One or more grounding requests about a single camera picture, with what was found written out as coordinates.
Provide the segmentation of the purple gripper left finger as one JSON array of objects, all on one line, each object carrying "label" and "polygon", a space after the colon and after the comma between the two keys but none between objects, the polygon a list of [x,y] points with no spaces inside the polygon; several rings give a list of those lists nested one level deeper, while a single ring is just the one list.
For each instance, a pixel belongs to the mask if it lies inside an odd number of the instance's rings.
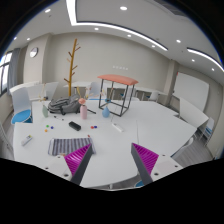
[{"label": "purple gripper left finger", "polygon": [[81,183],[92,154],[92,144],[88,144],[64,157],[72,174],[72,183],[76,185]]}]

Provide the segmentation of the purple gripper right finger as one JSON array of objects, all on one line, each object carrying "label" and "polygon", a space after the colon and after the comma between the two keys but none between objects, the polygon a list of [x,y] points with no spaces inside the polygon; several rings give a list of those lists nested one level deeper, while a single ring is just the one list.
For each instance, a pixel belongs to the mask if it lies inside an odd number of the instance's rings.
[{"label": "purple gripper right finger", "polygon": [[153,180],[151,177],[151,172],[158,160],[159,155],[135,143],[131,144],[131,154],[143,184],[147,185],[152,183]]}]

